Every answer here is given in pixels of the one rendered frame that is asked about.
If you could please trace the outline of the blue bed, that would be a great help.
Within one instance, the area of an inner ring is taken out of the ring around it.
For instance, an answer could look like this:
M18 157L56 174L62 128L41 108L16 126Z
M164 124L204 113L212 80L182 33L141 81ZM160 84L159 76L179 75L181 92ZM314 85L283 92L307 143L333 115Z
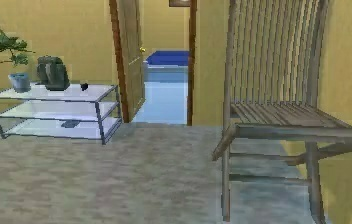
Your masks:
M188 56L185 50L157 50L143 62L146 82L186 83Z

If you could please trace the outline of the wooden room door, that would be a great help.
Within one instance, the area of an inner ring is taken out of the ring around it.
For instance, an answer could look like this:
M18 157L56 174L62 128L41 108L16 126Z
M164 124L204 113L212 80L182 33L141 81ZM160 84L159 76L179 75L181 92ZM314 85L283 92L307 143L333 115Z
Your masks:
M108 0L123 122L133 120L145 102L139 0Z

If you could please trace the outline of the wooden slatted chair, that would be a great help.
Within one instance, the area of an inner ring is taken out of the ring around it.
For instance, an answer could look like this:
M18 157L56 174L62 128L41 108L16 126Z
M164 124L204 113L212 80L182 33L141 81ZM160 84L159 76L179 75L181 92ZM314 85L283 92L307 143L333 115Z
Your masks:
M230 184L254 176L231 172L236 139L301 141L311 217L326 224L319 162L352 152L352 125L318 108L319 70L330 0L230 0L226 34L222 137L222 217L230 218Z

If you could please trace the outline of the glass shelf table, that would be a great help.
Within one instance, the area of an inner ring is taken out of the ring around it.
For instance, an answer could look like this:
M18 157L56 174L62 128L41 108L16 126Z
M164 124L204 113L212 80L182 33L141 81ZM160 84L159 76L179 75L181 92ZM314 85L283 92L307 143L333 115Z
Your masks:
M90 84L85 91L72 84L64 91L49 91L37 83L31 90L17 93L12 88L0 91L0 136L11 135L92 139L106 144L122 124L120 98L116 85ZM75 128L63 128L68 120L78 120Z

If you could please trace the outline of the green house plant in pot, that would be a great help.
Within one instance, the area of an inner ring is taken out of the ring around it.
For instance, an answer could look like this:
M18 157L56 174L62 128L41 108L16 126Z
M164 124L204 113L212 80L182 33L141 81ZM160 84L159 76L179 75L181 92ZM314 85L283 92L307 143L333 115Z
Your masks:
M13 67L28 65L28 43L18 36L9 36L0 26L0 53L9 54L7 60L1 60L0 64L10 63ZM31 90L30 78L25 72L14 72L8 75L13 90L17 93L24 93Z

